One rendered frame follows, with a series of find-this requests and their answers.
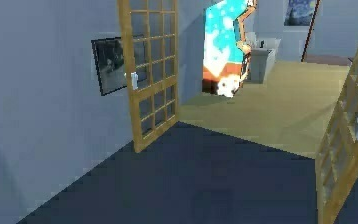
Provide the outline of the wooden glazed room door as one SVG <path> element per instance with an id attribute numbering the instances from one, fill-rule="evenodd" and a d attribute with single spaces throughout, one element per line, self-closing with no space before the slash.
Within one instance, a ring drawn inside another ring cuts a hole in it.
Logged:
<path id="1" fill-rule="evenodd" d="M 358 178 L 358 48 L 315 158 L 318 224 L 334 224 Z"/>
<path id="2" fill-rule="evenodd" d="M 117 0 L 134 151 L 178 121 L 178 1 Z M 138 74 L 138 89 L 131 87 Z"/>

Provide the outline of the turquoise orange patterned cabinet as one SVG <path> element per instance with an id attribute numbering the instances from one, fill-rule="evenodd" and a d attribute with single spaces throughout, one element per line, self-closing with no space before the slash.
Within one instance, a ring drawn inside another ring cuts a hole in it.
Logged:
<path id="1" fill-rule="evenodd" d="M 221 0 L 205 10 L 203 89 L 232 98 L 248 76 L 251 45 L 244 20 L 257 0 Z"/>

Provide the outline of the grey counter cabinet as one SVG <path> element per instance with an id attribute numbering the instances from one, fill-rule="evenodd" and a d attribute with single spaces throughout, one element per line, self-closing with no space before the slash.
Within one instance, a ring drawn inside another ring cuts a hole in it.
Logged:
<path id="1" fill-rule="evenodd" d="M 259 48 L 261 40 L 265 41 L 264 48 Z M 276 62 L 281 40 L 251 37 L 248 42 L 251 46 L 251 52 L 248 54 L 247 80 L 252 83 L 263 83 Z"/>

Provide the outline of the dark brown floor lamp pole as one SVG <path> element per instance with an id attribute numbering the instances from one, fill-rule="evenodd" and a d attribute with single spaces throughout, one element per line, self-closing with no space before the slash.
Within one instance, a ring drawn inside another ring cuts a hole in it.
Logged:
<path id="1" fill-rule="evenodd" d="M 311 39 L 311 36 L 312 36 L 312 32 L 314 30 L 315 18 L 316 18 L 316 15 L 318 13 L 320 2 L 321 2 L 321 0 L 316 0 L 315 1 L 314 11 L 313 11 L 313 14 L 312 14 L 311 22 L 310 22 L 310 25 L 309 25 L 307 37 L 306 37 L 304 48 L 303 48 L 303 53 L 302 53 L 302 56 L 301 56 L 301 62 L 304 62 L 305 59 L 306 59 L 306 56 L 307 56 L 307 50 L 308 50 L 309 42 L 310 42 L 310 39 Z"/>

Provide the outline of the dark framed wall picture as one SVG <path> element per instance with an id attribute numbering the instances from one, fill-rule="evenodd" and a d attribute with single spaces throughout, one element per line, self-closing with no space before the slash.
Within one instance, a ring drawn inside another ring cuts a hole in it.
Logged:
<path id="1" fill-rule="evenodd" d="M 102 96 L 127 87 L 123 44 L 120 37 L 91 41 L 96 74 Z"/>

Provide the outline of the blue starry wall painting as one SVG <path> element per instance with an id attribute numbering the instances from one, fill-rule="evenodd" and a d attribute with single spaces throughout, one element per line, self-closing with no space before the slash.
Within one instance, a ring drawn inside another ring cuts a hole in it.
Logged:
<path id="1" fill-rule="evenodd" d="M 309 26 L 315 10 L 316 0 L 288 0 L 285 26 Z"/>

